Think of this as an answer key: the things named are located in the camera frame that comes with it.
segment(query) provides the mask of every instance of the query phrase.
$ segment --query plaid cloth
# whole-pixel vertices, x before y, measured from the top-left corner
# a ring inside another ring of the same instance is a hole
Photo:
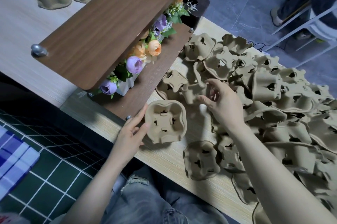
[[[27,143],[0,127],[0,200],[25,177],[39,157]]]

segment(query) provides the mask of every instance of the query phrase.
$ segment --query wooden table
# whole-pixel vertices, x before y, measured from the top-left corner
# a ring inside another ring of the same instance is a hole
[[[82,8],[83,4],[73,2],[67,8],[48,11],[39,8],[36,0],[0,0],[0,3],[0,71],[113,142],[124,121],[88,97],[79,98],[81,89],[30,55],[32,44],[41,42]],[[195,34],[203,32],[217,40],[221,40],[227,33],[205,18],[201,19]],[[182,74],[187,72],[187,67],[180,58],[175,60],[172,69]],[[160,99],[157,92],[153,92],[148,103]],[[146,142],[137,152],[136,158],[238,222],[252,223],[254,205],[245,205],[239,200],[230,180],[231,174],[222,171],[212,179],[199,182],[186,177],[182,157],[186,145],[197,140],[216,142],[215,134],[211,133],[211,121],[206,107],[188,106],[187,113],[189,128],[182,141],[165,145]]]

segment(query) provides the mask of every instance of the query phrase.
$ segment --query metal bolt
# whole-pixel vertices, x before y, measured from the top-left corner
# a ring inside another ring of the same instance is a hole
[[[47,49],[41,47],[38,44],[32,44],[30,48],[32,49],[32,53],[37,56],[46,56],[48,54]]]

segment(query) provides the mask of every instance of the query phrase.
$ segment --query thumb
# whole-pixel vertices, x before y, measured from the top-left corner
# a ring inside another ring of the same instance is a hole
[[[204,105],[206,105],[209,109],[215,108],[215,102],[213,102],[211,99],[204,95],[197,96],[197,99],[202,102]]]
[[[150,127],[149,123],[142,124],[141,128],[139,128],[137,133],[134,135],[134,138],[138,142],[141,142],[141,140],[143,140],[144,136],[146,135],[147,131],[149,130],[149,127]]]

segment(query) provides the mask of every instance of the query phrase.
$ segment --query gray denim jeans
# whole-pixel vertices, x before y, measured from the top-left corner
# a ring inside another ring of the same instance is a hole
[[[101,224],[228,224],[217,209],[165,177],[161,194],[150,169],[143,166],[129,177],[107,206]]]

